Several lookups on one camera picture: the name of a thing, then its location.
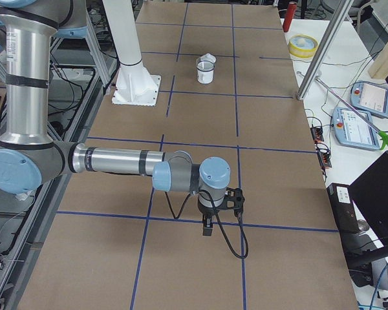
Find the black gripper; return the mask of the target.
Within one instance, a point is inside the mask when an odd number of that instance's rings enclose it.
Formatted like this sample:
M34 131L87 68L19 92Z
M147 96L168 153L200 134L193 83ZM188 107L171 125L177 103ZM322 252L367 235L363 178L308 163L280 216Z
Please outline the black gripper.
M202 213L202 235L203 236L212 236L213 232L213 217L216 212L213 207L207 207L203 204L199 204L199 211Z

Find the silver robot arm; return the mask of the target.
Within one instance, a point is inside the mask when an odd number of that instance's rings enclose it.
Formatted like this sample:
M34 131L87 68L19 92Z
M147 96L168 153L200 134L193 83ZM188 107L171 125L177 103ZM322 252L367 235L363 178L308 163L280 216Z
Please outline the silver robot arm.
M158 191L198 198L203 233L227 207L230 166L219 157L192 162L183 151L105 149L55 141L47 132L50 40L84 37L85 1L0 1L6 28L6 131L0 135L0 189L22 194L70 173L107 172L152 179Z

